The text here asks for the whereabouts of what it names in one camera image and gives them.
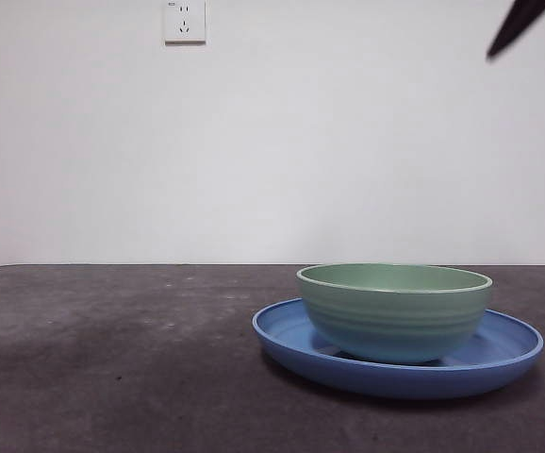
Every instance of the electrical outlet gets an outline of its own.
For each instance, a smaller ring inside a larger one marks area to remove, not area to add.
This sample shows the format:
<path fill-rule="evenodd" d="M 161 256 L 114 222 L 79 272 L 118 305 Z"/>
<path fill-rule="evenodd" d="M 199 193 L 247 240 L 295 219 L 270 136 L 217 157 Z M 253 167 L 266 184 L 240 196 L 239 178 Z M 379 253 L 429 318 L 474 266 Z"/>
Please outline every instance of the electrical outlet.
<path fill-rule="evenodd" d="M 166 1 L 164 35 L 166 43 L 206 42 L 206 1 Z"/>

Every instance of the green bowl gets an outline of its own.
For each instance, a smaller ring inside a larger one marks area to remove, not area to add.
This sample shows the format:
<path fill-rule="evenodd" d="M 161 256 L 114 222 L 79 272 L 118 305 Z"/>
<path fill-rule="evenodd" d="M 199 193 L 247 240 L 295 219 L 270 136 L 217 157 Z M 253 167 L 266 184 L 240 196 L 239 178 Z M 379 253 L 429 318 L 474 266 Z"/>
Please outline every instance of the green bowl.
<path fill-rule="evenodd" d="M 318 333 L 368 361 L 420 363 L 463 345 L 478 327 L 492 280 L 448 267 L 329 264 L 297 274 Z"/>

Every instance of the dark fabric surface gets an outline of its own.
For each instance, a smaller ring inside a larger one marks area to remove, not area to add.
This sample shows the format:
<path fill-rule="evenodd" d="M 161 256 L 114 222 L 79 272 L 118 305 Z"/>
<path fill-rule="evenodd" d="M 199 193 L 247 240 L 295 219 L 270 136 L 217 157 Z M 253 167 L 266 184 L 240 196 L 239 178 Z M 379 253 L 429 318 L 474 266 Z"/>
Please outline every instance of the dark fabric surface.
<path fill-rule="evenodd" d="M 545 350 L 490 394 L 400 402 L 308 382 L 252 315 L 299 266 L 0 268 L 0 452 L 545 452 Z M 471 266 L 545 338 L 545 267 Z"/>

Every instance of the wall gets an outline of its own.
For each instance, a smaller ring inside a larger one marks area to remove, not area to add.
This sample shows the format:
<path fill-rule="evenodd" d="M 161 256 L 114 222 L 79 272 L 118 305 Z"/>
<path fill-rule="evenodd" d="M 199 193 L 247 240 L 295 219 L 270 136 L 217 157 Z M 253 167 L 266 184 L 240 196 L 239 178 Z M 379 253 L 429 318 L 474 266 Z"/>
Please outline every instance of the wall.
<path fill-rule="evenodd" d="M 545 17 L 509 0 L 0 0 L 0 264 L 545 263 Z"/>

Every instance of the plate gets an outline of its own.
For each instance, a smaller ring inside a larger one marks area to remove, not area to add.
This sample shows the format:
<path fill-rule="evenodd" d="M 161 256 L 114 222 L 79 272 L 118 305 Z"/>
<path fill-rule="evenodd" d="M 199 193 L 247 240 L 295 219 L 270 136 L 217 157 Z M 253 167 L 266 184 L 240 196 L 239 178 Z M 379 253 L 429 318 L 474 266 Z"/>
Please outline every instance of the plate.
<path fill-rule="evenodd" d="M 343 353 L 317 335 L 302 299 L 270 305 L 252 322 L 264 350 L 294 373 L 349 392 L 401 399 L 490 392 L 526 373 L 543 348 L 533 327 L 494 310 L 486 310 L 463 347 L 420 365 L 361 361 Z"/>

